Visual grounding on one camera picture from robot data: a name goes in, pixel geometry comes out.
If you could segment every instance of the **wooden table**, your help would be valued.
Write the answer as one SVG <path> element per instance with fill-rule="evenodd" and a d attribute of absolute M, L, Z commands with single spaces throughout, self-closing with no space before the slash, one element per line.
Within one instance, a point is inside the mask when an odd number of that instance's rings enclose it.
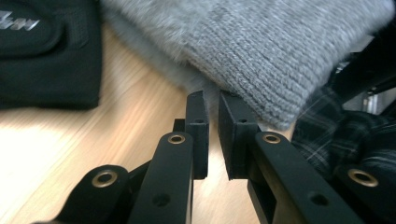
<path fill-rule="evenodd" d="M 104 27 L 101 104 L 75 112 L 23 108 L 0 112 L 0 223 L 50 220 L 91 169 L 131 171 L 149 161 L 186 93 L 129 51 Z M 229 181 L 217 131 L 210 129 L 209 175 L 195 181 L 193 223 L 258 223 L 247 181 Z"/>

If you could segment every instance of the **knitted fabric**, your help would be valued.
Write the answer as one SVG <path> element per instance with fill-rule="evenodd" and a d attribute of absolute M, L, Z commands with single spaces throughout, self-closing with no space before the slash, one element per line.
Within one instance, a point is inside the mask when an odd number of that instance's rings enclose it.
<path fill-rule="evenodd" d="M 352 46 L 394 13 L 391 0 L 104 1 L 280 130 Z"/>

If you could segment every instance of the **folded clothing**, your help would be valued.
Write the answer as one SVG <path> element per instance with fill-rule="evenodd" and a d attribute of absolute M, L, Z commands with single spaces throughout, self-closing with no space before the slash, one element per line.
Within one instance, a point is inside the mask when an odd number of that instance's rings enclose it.
<path fill-rule="evenodd" d="M 291 142 L 322 176 L 357 164 L 396 184 L 396 119 L 344 110 L 330 88 L 316 90 L 298 118 Z"/>
<path fill-rule="evenodd" d="M 177 62 L 196 66 L 285 130 L 391 0 L 104 0 Z"/>
<path fill-rule="evenodd" d="M 98 106 L 100 25 L 93 0 L 1 1 L 0 109 Z"/>

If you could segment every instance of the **black plastic part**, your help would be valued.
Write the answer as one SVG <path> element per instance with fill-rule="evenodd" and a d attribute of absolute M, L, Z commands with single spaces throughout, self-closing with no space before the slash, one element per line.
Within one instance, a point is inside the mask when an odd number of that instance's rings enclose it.
<path fill-rule="evenodd" d="M 250 158 L 247 171 L 247 190 L 250 199 L 253 202 L 260 223 L 272 223 L 276 209 L 276 198 L 268 186 L 267 181 L 262 176 L 257 162 L 254 158 Z"/>
<path fill-rule="evenodd" d="M 221 91 L 218 132 L 230 179 L 248 178 L 247 148 L 258 130 L 256 120 L 245 102 L 236 95 Z"/>
<path fill-rule="evenodd" d="M 340 73 L 332 75 L 330 86 L 340 96 L 343 103 L 363 91 L 368 91 L 372 87 L 395 78 L 395 20 L 381 31 L 347 67 Z"/>
<path fill-rule="evenodd" d="M 191 223 L 192 141 L 187 133 L 161 138 L 128 223 Z"/>
<path fill-rule="evenodd" d="M 194 179 L 205 179 L 208 164 L 209 120 L 203 91 L 194 92 L 187 98 L 184 132 L 193 136 Z"/>
<path fill-rule="evenodd" d="M 276 197 L 274 223 L 362 223 L 284 136 L 255 139 L 252 156 Z"/>
<path fill-rule="evenodd" d="M 106 171 L 117 174 L 117 179 L 109 186 L 96 187 L 92 181 Z M 131 198 L 128 184 L 128 172 L 122 167 L 105 165 L 95 168 L 76 185 L 55 219 L 38 223 L 125 223 Z"/>
<path fill-rule="evenodd" d="M 348 172 L 358 170 L 372 176 L 377 185 L 364 185 L 375 183 L 365 179 L 367 175 L 356 175 L 355 181 Z M 336 181 L 334 187 L 345 197 L 355 212 L 359 214 L 366 223 L 396 223 L 396 193 L 395 186 L 369 167 L 358 165 L 346 165 L 337 167 L 335 171 Z"/>

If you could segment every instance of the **white logo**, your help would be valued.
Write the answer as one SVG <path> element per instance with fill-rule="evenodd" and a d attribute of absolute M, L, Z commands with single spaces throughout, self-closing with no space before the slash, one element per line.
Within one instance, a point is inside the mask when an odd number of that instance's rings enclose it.
<path fill-rule="evenodd" d="M 21 28 L 24 28 L 26 31 L 30 31 L 40 22 L 32 21 L 30 19 L 27 20 L 25 18 L 17 18 L 14 21 L 12 20 L 13 18 L 9 17 L 11 14 L 12 11 L 0 10 L 0 30 L 6 30 L 9 27 L 11 30 L 20 30 Z"/>

